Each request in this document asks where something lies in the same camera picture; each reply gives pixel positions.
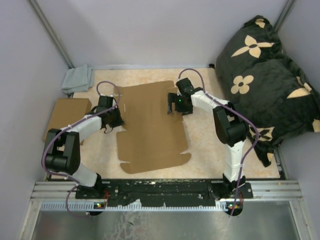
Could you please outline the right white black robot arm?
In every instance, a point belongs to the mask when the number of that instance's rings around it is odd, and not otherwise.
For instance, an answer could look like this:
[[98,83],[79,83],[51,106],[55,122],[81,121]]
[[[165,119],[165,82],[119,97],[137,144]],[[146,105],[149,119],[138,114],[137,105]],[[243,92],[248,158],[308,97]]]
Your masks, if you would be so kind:
[[178,93],[167,94],[167,114],[175,111],[190,115],[194,108],[213,114],[215,132],[224,144],[226,154],[222,186],[211,192],[216,198],[236,197],[246,183],[243,173],[243,148],[249,131],[248,123],[237,112],[239,105],[208,94],[201,87],[195,88],[188,78],[178,80],[175,85]]

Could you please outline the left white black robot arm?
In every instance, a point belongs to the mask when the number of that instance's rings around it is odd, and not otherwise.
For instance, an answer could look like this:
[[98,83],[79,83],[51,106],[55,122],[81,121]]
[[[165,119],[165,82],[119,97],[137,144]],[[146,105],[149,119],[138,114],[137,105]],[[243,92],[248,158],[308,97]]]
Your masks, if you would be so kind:
[[71,179],[94,199],[101,197],[102,177],[81,163],[80,143],[107,126],[114,129],[124,124],[118,103],[113,95],[101,95],[97,106],[82,119],[67,127],[50,129],[41,160],[44,170]]

